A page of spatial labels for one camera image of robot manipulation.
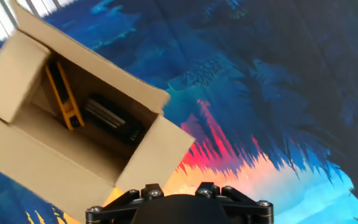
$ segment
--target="window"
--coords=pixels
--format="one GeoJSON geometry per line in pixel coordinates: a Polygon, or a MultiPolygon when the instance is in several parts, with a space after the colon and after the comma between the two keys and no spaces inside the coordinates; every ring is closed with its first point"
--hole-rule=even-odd
{"type": "MultiPolygon", "coordinates": [[[[59,7],[76,0],[17,0],[17,2],[31,13],[43,17],[59,7]]],[[[0,41],[8,38],[16,26],[16,18],[9,0],[0,0],[0,41]]]]}

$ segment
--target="black metal bracket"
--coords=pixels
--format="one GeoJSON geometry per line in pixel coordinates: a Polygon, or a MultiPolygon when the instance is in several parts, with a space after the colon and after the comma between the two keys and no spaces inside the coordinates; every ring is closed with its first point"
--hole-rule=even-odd
{"type": "MultiPolygon", "coordinates": [[[[164,197],[164,192],[158,184],[146,185],[141,191],[129,190],[105,207],[95,206],[87,209],[86,224],[110,224],[113,220],[127,220],[127,222],[119,223],[143,223],[131,222],[132,219],[141,217],[138,215],[139,208],[150,202],[162,202],[169,197],[172,196],[164,197]]],[[[225,216],[236,216],[241,218],[239,221],[234,220],[232,223],[273,224],[272,203],[265,200],[255,202],[230,186],[220,189],[212,182],[202,182],[197,188],[195,196],[176,195],[176,197],[191,197],[195,200],[207,198],[204,200],[213,200],[223,208],[225,216]]]]}

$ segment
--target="screw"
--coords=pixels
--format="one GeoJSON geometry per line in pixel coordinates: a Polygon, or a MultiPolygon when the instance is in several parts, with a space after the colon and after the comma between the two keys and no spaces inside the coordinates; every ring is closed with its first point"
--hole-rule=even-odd
{"type": "Polygon", "coordinates": [[[268,202],[266,200],[259,200],[256,204],[259,206],[269,206],[270,202],[268,202]]]}
{"type": "Polygon", "coordinates": [[[100,212],[103,208],[100,206],[93,206],[91,208],[88,208],[86,211],[87,212],[100,212]]]}

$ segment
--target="forest illustration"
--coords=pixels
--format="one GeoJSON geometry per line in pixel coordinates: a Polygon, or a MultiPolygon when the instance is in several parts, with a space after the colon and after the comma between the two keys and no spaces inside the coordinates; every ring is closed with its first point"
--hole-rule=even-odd
{"type": "MultiPolygon", "coordinates": [[[[171,94],[164,116],[196,138],[178,170],[246,185],[242,167],[264,161],[299,183],[348,179],[358,204],[358,1],[77,0],[44,20],[171,94]]],[[[0,223],[29,217],[64,221],[0,174],[0,223]]]]}

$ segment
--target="yellow object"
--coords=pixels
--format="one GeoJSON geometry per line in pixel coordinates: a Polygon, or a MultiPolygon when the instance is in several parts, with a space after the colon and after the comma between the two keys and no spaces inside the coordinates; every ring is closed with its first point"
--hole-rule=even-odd
{"type": "Polygon", "coordinates": [[[75,101],[70,84],[67,80],[66,73],[61,63],[59,61],[51,62],[45,67],[45,69],[47,71],[48,79],[52,85],[52,89],[58,101],[59,107],[63,113],[63,118],[66,122],[67,128],[70,131],[74,131],[75,127],[71,123],[71,119],[75,118],[77,118],[79,125],[84,127],[85,123],[82,119],[80,110],[78,109],[78,105],[75,101]],[[51,71],[50,66],[55,66],[54,63],[56,63],[57,70],[51,71]]]}

